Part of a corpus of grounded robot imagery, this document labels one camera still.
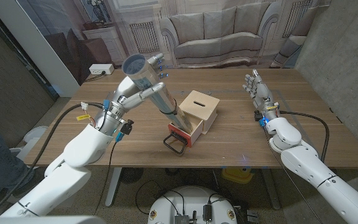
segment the box lid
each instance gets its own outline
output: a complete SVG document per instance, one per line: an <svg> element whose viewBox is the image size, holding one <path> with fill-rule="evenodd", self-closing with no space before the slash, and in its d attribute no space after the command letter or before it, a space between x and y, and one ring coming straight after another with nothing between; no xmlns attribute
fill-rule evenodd
<svg viewBox="0 0 358 224"><path fill-rule="evenodd" d="M193 90L180 104L180 108L199 119L208 120L216 109L219 99Z"/></svg>

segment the white robotic arm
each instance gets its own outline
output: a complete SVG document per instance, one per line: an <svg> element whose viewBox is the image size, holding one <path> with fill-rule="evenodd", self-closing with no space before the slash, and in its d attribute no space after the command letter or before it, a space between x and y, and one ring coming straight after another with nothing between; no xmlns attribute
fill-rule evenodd
<svg viewBox="0 0 358 224"><path fill-rule="evenodd" d="M95 127L88 124L72 139L64 152L47 167L44 180L0 217L46 215L80 190L91 176L85 166L102 158L116 131L121 136L131 131L133 121L125 122L124 114L164 86L158 83L140 91L130 78L123 79L113 96L105 100L103 111L95 117Z"/></svg>
<svg viewBox="0 0 358 224"><path fill-rule="evenodd" d="M321 162L316 150L301 139L287 119L278 117L278 104L272 103L271 92L255 69L252 73L246 75L243 87L261 112L261 126L273 135L270 147L281 154L285 167L316 188L346 222L358 224L358 192Z"/></svg>

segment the metal cylinder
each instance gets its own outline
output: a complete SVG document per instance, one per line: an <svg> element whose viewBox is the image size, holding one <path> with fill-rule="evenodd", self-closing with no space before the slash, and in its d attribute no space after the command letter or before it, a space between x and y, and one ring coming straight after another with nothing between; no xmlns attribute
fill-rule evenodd
<svg viewBox="0 0 358 224"><path fill-rule="evenodd" d="M157 57L152 57L150 59L151 62L154 63ZM146 60L143 55L135 54L125 60L122 64L122 71L138 88L145 90L160 82L157 72L150 64L151 62ZM190 122L169 93L167 87L164 87L163 90L152 95L150 99L176 127L189 134L191 133L192 127Z"/></svg>

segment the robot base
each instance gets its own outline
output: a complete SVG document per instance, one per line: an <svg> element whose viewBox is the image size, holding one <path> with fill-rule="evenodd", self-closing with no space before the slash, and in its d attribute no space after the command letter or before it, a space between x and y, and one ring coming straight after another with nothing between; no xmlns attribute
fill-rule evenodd
<svg viewBox="0 0 358 224"><path fill-rule="evenodd" d="M183 198L185 199L185 215L188 215L191 219L193 218L193 211L196 211L196 223L206 223L206 221L203 220L203 207L208 203L209 196L215 194L216 192L205 187L199 186L183 186L174 189L174 191L181 193ZM183 200L181 196L172 191L168 191L165 196L175 205L179 214L182 215ZM221 195L213 195L211 197L211 202L221 197ZM234 214L234 209L227 200L214 202L211 206L212 220L208 223L237 223L236 216L229 216ZM176 224L176 215L177 212L173 205L166 198L160 197L152 205L149 213L149 220L147 223Z"/></svg>

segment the cabinet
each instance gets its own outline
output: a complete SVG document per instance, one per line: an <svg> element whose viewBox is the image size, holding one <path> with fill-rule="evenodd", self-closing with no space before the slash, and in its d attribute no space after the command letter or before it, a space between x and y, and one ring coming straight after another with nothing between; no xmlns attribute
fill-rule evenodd
<svg viewBox="0 0 358 224"><path fill-rule="evenodd" d="M127 55L125 54L115 27L85 30L83 33L88 39L102 38L110 53L111 60L116 65L122 65Z"/></svg>

